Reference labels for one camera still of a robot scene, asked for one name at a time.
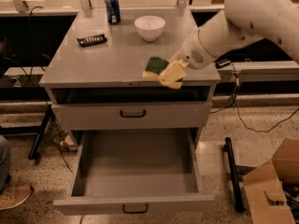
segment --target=cardboard box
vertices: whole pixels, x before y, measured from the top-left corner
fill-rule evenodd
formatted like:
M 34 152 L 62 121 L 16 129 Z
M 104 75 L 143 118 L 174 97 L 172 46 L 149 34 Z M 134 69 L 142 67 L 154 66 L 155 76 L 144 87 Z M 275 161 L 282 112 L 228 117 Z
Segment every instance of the cardboard box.
M 254 224 L 295 224 L 282 183 L 299 186 L 299 140 L 285 139 L 273 158 L 243 181 Z

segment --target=cable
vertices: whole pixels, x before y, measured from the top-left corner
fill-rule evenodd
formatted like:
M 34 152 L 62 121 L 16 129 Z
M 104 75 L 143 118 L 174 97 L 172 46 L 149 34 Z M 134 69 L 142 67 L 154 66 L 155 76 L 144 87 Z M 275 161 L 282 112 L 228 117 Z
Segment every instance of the cable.
M 54 120 L 53 123 L 54 123 L 54 126 L 55 126 L 55 128 L 56 128 L 56 130 L 57 130 L 58 137 L 59 137 L 58 144 L 56 144 L 56 145 L 58 146 L 60 155 L 62 156 L 62 158 L 63 158 L 63 160 L 64 160 L 64 163 L 65 163 L 66 167 L 68 168 L 68 170 L 69 170 L 71 173 L 73 173 L 72 169 L 70 168 L 70 166 L 68 165 L 67 161 L 66 161 L 65 158 L 64 158 L 62 149 L 60 148 L 60 143 L 61 143 L 61 141 L 62 141 L 62 136 L 61 136 L 60 129 L 59 129 L 59 127 L 58 127 L 58 124 L 56 123 L 56 120 Z
M 250 127 L 245 123 L 245 121 L 241 118 L 241 116 L 240 116 L 240 111 L 239 111 L 238 107 L 236 108 L 236 110 L 237 110 L 237 115 L 238 115 L 238 117 L 240 118 L 240 120 L 242 121 L 242 123 L 244 124 L 244 126 L 245 126 L 246 129 L 251 130 L 251 131 L 254 131 L 254 132 L 256 132 L 256 133 L 269 133 L 269 132 L 271 132 L 272 130 L 274 130 L 280 123 L 282 123 L 282 122 L 284 122 L 284 121 L 290 119 L 291 117 L 293 117 L 293 116 L 299 111 L 299 108 L 297 108 L 294 112 L 292 112 L 290 116 L 288 116 L 287 118 L 281 120 L 280 122 L 278 122 L 277 124 L 275 124 L 272 128 L 270 128 L 270 129 L 268 129 L 268 130 L 255 130 L 255 129 L 253 129 L 253 128 L 250 128 Z
M 216 111 L 213 111 L 213 112 L 210 112 L 210 114 L 216 114 L 216 113 L 218 113 L 218 112 L 220 112 L 220 111 L 222 111 L 222 110 L 224 110 L 224 109 L 230 108 L 230 107 L 232 107 L 232 106 L 235 105 L 235 102 L 236 102 L 236 96 L 238 95 L 238 93 L 239 93 L 239 91 L 240 91 L 241 85 L 240 85 L 240 83 L 239 83 L 238 74 L 237 74 L 237 72 L 236 72 L 236 70 L 235 70 L 235 65 L 234 65 L 233 63 L 230 63 L 230 65 L 233 67 L 233 74 L 234 74 L 234 77 L 235 77 L 235 88 L 234 88 L 234 90 L 232 91 L 232 93 L 235 94 L 235 95 L 233 96 L 233 101 L 232 101 L 229 105 L 227 105 L 226 107 L 224 107 L 224 108 L 220 108 L 220 109 L 218 109 L 218 110 L 216 110 Z
M 18 66 L 22 69 L 22 71 L 25 73 L 25 75 L 28 77 L 28 80 L 27 80 L 26 84 L 29 83 L 29 82 L 31 82 L 31 84 L 36 88 L 36 85 L 32 82 L 31 77 L 27 74 L 27 72 L 25 71 L 25 69 L 24 69 L 23 67 L 21 67 L 16 61 L 14 61 L 14 60 L 12 60 L 12 59 L 10 59 L 10 58 L 8 58 L 8 57 L 4 57 L 4 59 L 6 59 L 6 60 L 8 60 L 8 61 L 10 61 L 10 62 L 15 63 L 16 65 L 18 65 Z M 48 101 L 47 101 L 46 99 L 45 99 L 44 101 L 45 101 L 47 107 L 50 107 L 50 104 L 48 103 Z M 56 123 L 55 120 L 53 121 L 53 123 L 54 123 L 54 126 L 55 126 L 55 128 L 56 128 L 56 130 L 57 130 L 58 137 L 59 137 L 59 142 L 58 142 L 58 144 L 56 144 L 56 145 L 58 146 L 58 149 L 59 149 L 60 154 L 61 154 L 61 156 L 62 156 L 62 158 L 63 158 L 63 160 L 64 160 L 64 163 L 65 163 L 66 167 L 68 168 L 68 170 L 69 170 L 71 173 L 73 173 L 73 171 L 71 170 L 71 168 L 69 167 L 68 163 L 66 162 L 66 160 L 65 160 L 65 158 L 64 158 L 64 155 L 63 155 L 62 150 L 60 149 L 60 143 L 61 143 L 61 140 L 62 140 L 62 136 L 61 136 L 60 129 L 59 129 L 58 124 Z
M 25 69 L 23 67 L 21 67 L 21 65 L 19 63 L 17 63 L 16 61 L 14 61 L 14 60 L 12 60 L 12 59 L 10 59 L 8 57 L 3 57 L 3 58 L 6 59 L 6 60 L 8 60 L 8 61 L 10 61 L 11 63 L 15 63 L 16 65 L 18 65 L 18 67 L 20 69 L 22 69 L 22 71 L 25 73 L 25 75 L 27 76 L 28 79 L 27 79 L 26 83 L 23 86 L 27 86 L 29 84 L 29 82 L 30 82 L 36 88 L 36 85 L 31 80 L 31 75 L 32 75 L 33 67 L 31 67 L 30 75 L 28 75 L 28 73 L 25 71 Z
M 232 107 L 232 106 L 235 106 L 236 111 L 237 111 L 237 115 L 238 115 L 239 119 L 242 121 L 242 123 L 243 123 L 243 125 L 244 125 L 244 127 L 245 127 L 246 129 L 251 130 L 251 131 L 254 131 L 254 132 L 256 132 L 256 133 L 269 133 L 269 132 L 271 132 L 272 130 L 274 130 L 280 123 L 282 123 L 282 122 L 284 122 L 284 121 L 286 121 L 286 120 L 288 120 L 288 119 L 291 119 L 291 118 L 292 118 L 292 117 L 299 111 L 299 108 L 297 108 L 293 113 L 291 113 L 291 115 L 290 115 L 289 117 L 287 117 L 287 118 L 281 120 L 280 122 L 278 122 L 277 124 L 275 124 L 273 127 L 271 127 L 271 128 L 268 129 L 268 130 L 255 130 L 255 129 L 253 129 L 253 128 L 250 128 L 250 127 L 245 123 L 245 121 L 241 118 L 239 108 L 238 108 L 238 107 L 236 106 L 236 104 L 235 104 L 235 103 L 236 103 L 236 97 L 237 97 L 237 95 L 238 95 L 238 93 L 239 93 L 239 91 L 240 91 L 241 85 L 239 84 L 238 73 L 237 73 L 236 70 L 235 70 L 235 65 L 234 65 L 233 63 L 231 63 L 231 66 L 233 67 L 233 74 L 234 74 L 234 76 L 235 76 L 235 89 L 232 91 L 232 94 L 233 94 L 233 101 L 232 101 L 229 105 L 227 105 L 226 107 L 224 107 L 224 108 L 220 108 L 220 109 L 218 109 L 218 110 L 216 110 L 216 111 L 214 111 L 214 112 L 210 112 L 210 114 L 215 114 L 215 113 L 218 113 L 218 112 L 220 112 L 220 111 L 222 111 L 222 110 L 224 110 L 224 109 L 227 109 L 227 108 L 230 108 L 230 107 Z
M 35 40 L 35 37 L 34 37 L 34 33 L 31 29 L 31 18 L 32 18 L 32 14 L 33 14 L 33 11 L 37 8 L 43 8 L 41 6 L 36 6 L 36 7 L 33 7 L 30 12 L 29 12 L 29 18 L 28 18 L 28 28 L 29 28 L 29 33 L 30 33 L 30 37 L 31 37 L 31 42 L 32 42 L 32 50 L 35 51 L 36 50 L 36 40 Z M 36 57 L 37 57 L 37 50 L 36 52 L 34 52 L 34 60 L 32 62 L 32 65 L 34 65 L 36 63 Z
M 83 223 L 84 218 L 85 218 L 85 216 L 81 216 L 79 224 Z

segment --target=countertop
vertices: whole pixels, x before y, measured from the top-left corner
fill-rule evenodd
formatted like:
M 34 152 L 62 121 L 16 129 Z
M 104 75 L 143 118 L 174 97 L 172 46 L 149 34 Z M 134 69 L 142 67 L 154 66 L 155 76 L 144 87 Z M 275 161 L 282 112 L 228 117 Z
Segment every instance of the countertop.
M 135 19 L 156 15 L 165 19 L 163 34 L 153 42 L 144 41 L 136 32 Z M 106 86 L 159 86 L 144 79 L 148 60 L 158 56 L 168 60 L 182 41 L 197 29 L 192 13 L 186 8 L 125 8 L 121 9 L 121 22 L 109 24 L 106 10 L 93 8 L 80 11 L 64 41 L 53 57 L 40 85 L 47 88 L 81 88 Z M 82 48 L 77 37 L 104 33 L 105 44 Z M 218 82 L 220 76 L 211 64 L 200 70 L 188 69 L 183 85 L 194 82 Z

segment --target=metal stand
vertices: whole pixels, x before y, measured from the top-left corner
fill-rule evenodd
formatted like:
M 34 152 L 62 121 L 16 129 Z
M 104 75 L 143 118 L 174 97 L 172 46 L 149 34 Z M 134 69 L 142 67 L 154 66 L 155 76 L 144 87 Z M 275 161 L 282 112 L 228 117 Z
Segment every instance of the metal stand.
M 238 213 L 242 213 L 246 211 L 246 208 L 243 205 L 243 199 L 242 199 L 241 189 L 239 185 L 238 175 L 245 175 L 246 173 L 250 172 L 254 168 L 235 165 L 235 157 L 233 152 L 232 140 L 230 137 L 225 138 L 225 145 L 223 150 L 227 152 L 228 161 L 230 164 L 231 178 L 232 178 L 234 196 L 235 196 L 235 211 Z
M 27 127 L 12 127 L 12 128 L 2 128 L 0 126 L 0 134 L 10 135 L 10 134 L 20 134 L 20 133 L 37 133 L 35 142 L 32 145 L 31 151 L 28 155 L 29 160 L 37 160 L 39 158 L 38 148 L 43 134 L 46 130 L 50 116 L 52 115 L 52 110 L 50 105 L 47 108 L 46 114 L 40 126 L 27 126 Z

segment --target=drawer handle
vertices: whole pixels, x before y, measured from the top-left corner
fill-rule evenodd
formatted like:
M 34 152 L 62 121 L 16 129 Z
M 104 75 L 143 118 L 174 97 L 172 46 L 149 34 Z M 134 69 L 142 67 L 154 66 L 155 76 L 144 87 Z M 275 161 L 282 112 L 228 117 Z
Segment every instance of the drawer handle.
M 145 214 L 145 213 L 148 212 L 148 210 L 149 210 L 149 205 L 148 204 L 146 204 L 146 209 L 145 210 L 143 210 L 143 211 L 134 211 L 134 212 L 127 211 L 126 208 L 125 208 L 125 204 L 122 206 L 122 212 L 124 214 Z
M 143 118 L 147 114 L 147 111 L 144 109 L 140 112 L 125 112 L 121 110 L 121 116 L 123 118 Z

